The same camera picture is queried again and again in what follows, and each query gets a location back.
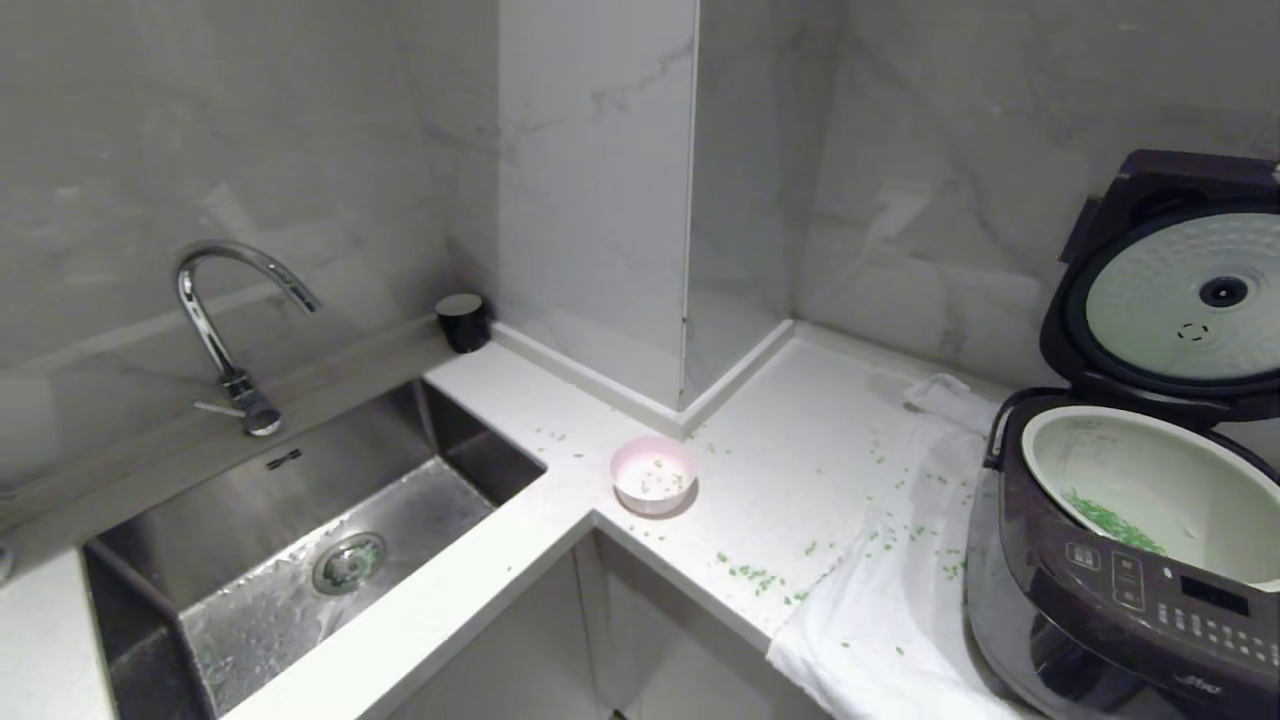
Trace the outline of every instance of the kitchen sink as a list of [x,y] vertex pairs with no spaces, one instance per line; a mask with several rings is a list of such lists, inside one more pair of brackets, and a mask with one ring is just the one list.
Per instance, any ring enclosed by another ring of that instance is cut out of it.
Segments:
[[92,538],[122,720],[225,715],[541,473],[415,380]]

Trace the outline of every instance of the faucet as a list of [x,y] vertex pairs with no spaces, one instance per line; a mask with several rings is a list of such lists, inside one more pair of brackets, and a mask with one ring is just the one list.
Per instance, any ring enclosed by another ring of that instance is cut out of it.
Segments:
[[212,319],[209,318],[209,313],[205,310],[205,305],[200,301],[200,296],[196,295],[196,268],[207,258],[239,260],[271,278],[275,284],[280,286],[284,295],[289,296],[308,314],[320,309],[320,301],[315,295],[311,295],[307,286],[302,284],[302,281],[285,268],[283,263],[239,242],[229,240],[196,242],[184,247],[180,258],[182,260],[178,263],[178,301],[182,302],[182,309],[187,311],[192,327],[196,328],[201,342],[205,343],[209,356],[214,359],[214,365],[218,366],[219,380],[223,383],[223,389],[227,391],[227,396],[230,398],[234,409],[221,409],[216,405],[210,406],[198,402],[196,405],[241,416],[244,423],[244,432],[251,436],[266,437],[274,433],[280,429],[280,411],[271,405],[271,401],[257,387],[248,370],[232,360],[232,355],[227,350],[227,343],[218,334]]

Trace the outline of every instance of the white cloth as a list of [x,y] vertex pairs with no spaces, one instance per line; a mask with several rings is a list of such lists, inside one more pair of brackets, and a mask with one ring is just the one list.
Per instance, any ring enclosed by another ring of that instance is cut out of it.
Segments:
[[768,660],[838,720],[1020,717],[987,689],[965,644],[964,548],[996,407],[936,375],[909,402],[924,457],[879,495],[867,528],[769,646]]

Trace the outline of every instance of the display screen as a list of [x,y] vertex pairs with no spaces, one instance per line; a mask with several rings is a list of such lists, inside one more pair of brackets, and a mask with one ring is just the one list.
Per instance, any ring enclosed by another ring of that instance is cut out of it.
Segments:
[[1236,615],[1249,616],[1249,601],[1222,588],[1215,588],[1208,583],[1202,583],[1194,578],[1181,577],[1183,594],[1207,602]]

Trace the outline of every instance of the countertop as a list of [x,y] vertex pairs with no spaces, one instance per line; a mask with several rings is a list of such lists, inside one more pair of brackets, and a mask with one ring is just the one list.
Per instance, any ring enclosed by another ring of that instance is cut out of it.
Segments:
[[[593,529],[763,651],[877,498],[919,466],[910,438],[922,420],[901,396],[940,370],[803,328],[686,442],[699,462],[695,502],[648,520],[613,497],[608,464],[652,430],[498,343],[452,359],[428,379],[547,473],[228,717],[380,716]],[[0,588],[0,705],[10,719],[111,717],[78,552],[47,556]]]

